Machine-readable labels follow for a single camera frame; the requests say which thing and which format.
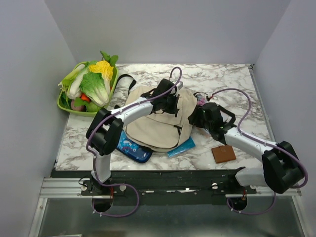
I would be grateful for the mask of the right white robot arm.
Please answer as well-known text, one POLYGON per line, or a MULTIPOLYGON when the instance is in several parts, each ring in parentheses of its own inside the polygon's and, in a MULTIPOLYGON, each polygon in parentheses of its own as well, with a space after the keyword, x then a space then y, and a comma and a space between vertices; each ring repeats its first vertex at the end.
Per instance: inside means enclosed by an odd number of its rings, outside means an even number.
POLYGON ((227 181, 228 190, 234 194, 246 186, 269 187, 283 194, 305 178, 306 172, 291 144, 271 143, 239 131, 235 114, 216 103, 197 105, 188 120, 195 127, 208 131, 214 140, 238 148, 262 163, 261 168, 241 168, 227 181))

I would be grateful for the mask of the beige canvas student bag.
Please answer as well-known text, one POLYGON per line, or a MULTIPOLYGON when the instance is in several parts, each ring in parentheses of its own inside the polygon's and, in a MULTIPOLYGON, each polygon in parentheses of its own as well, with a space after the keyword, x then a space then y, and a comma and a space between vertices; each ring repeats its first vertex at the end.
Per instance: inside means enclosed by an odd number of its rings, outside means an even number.
MULTIPOLYGON (((177 117, 167 113, 141 117, 124 127, 127 137, 142 148, 155 152, 169 152, 187 141, 193 128, 188 117, 200 105, 197 105, 197 99, 189 89, 180 89, 177 95, 177 117)), ((225 132, 235 126, 235 115, 213 102, 202 107, 214 110, 217 127, 211 134, 224 142, 225 132)))

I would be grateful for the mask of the white flower cover book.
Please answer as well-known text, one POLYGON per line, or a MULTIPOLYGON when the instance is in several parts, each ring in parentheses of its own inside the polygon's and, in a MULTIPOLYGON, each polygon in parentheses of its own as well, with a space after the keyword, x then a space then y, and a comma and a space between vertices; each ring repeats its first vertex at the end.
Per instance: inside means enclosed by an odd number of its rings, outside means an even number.
POLYGON ((209 102, 209 96, 204 92, 195 92, 194 96, 197 99, 197 105, 202 106, 209 102))

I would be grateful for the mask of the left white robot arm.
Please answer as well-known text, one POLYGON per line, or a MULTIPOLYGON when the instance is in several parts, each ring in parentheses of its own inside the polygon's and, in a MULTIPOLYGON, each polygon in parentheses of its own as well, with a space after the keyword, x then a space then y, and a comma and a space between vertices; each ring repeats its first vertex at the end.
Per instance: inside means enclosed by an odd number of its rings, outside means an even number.
POLYGON ((163 79, 157 88, 141 94, 134 102, 109 111, 101 109, 97 113, 86 133, 86 149, 93 155, 91 175, 95 181, 92 188, 97 194, 104 195, 109 191, 111 153, 119 144, 123 127, 159 110, 175 114, 177 93, 182 87, 179 79, 175 83, 163 79))

